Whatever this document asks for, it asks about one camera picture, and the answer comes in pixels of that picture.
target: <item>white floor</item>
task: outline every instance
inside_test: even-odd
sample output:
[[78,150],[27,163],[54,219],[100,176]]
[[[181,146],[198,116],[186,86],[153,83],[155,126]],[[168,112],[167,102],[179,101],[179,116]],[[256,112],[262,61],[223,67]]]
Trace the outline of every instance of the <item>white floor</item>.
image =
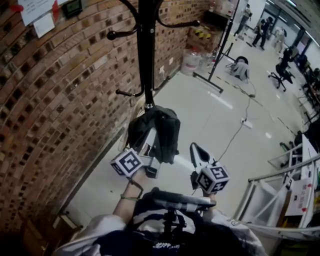
[[[250,102],[248,120],[253,128],[242,127],[221,159],[231,180],[217,194],[217,206],[229,216],[235,213],[248,178],[274,171],[267,160],[283,153],[279,143],[293,140],[293,133],[304,129],[298,101],[303,78],[292,65],[292,72],[296,75],[294,84],[286,82],[286,92],[276,89],[268,74],[275,71],[279,56],[268,44],[265,48],[261,51],[238,40],[230,54],[233,58],[240,55],[248,58],[250,80],[256,88],[255,99],[261,105],[253,100]],[[173,165],[161,165],[158,179],[150,180],[145,191],[157,186],[162,190],[190,195],[193,192],[190,183],[193,171],[190,144],[196,142],[219,158],[239,129],[249,98],[232,85],[239,85],[249,94],[253,94],[254,89],[250,83],[243,84],[225,72],[225,66],[229,63],[224,57],[211,79],[224,89],[221,95],[203,80],[178,73],[155,97],[157,105],[173,109],[181,121],[180,155]],[[118,154],[117,148],[118,143],[106,154],[69,204],[67,211],[75,222],[86,226],[93,217],[113,212],[127,183],[109,165]]]

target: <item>desk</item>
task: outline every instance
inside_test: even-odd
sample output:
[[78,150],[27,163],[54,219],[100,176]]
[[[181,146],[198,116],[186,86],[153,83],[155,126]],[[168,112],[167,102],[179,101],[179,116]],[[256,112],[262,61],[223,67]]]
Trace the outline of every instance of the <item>desk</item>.
[[[317,151],[311,145],[310,141],[303,134],[302,135],[302,162],[308,161],[310,158],[313,158],[317,155]],[[301,169],[301,180],[310,177],[310,166],[305,165]]]
[[308,80],[308,77],[310,76],[311,73],[313,73],[314,71],[312,70],[312,68],[310,67],[310,64],[306,65],[304,67],[304,70],[302,71],[302,74],[304,76],[304,78],[306,80]]
[[316,91],[309,83],[307,83],[307,90],[305,92],[306,97],[308,100],[311,101],[311,105],[315,111],[313,116],[307,115],[308,122],[312,122],[312,119],[319,115],[320,110],[320,92]]

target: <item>cable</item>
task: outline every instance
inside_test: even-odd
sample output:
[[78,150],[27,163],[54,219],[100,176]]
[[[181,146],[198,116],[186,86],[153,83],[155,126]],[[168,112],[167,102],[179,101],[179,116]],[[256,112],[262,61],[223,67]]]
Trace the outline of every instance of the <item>cable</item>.
[[[249,107],[250,107],[251,99],[252,99],[252,98],[255,98],[255,97],[256,97],[256,94],[257,94],[257,90],[256,90],[255,85],[254,85],[251,81],[250,81],[250,83],[251,83],[252,86],[253,86],[254,94],[248,94],[248,93],[245,92],[245,94],[247,94],[248,97],[249,97],[249,101],[248,101],[248,106],[245,108],[245,118],[244,118],[244,122],[247,121],[247,118],[248,118],[248,109],[249,109]],[[233,137],[231,138],[230,142],[228,143],[226,149],[224,150],[224,152],[222,153],[222,155],[220,156],[220,158],[219,158],[217,161],[215,161],[215,163],[216,163],[216,162],[219,162],[219,161],[221,160],[221,158],[225,155],[225,153],[228,151],[228,148],[230,147],[232,141],[235,139],[235,137],[237,136],[237,134],[240,132],[240,130],[241,130],[242,127],[244,126],[244,122],[241,122],[241,126],[240,126],[239,129],[236,131],[236,133],[233,135]]]

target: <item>white sleeve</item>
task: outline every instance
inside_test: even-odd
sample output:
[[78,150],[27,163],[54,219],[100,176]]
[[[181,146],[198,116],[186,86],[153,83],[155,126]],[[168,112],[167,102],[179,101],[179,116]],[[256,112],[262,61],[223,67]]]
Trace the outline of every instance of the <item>white sleeve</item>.
[[126,224],[116,215],[101,215],[93,218],[89,225],[70,243],[57,249],[52,256],[78,256],[86,252],[88,256],[98,256],[99,248],[93,242],[112,231],[124,230]]
[[208,210],[203,214],[203,220],[230,228],[235,233],[241,232],[245,235],[245,242],[256,249],[257,256],[266,256],[265,249],[257,236],[244,224],[231,217],[224,215],[217,209]]

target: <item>paper note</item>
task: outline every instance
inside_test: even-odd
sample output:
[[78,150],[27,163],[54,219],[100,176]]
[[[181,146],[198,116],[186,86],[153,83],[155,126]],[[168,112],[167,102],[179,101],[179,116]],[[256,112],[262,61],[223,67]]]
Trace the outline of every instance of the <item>paper note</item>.
[[23,6],[21,12],[25,26],[35,21],[41,15],[52,9],[55,0],[18,0],[19,5]]
[[48,13],[47,15],[35,21],[33,25],[38,38],[42,37],[44,34],[55,28],[51,13]]

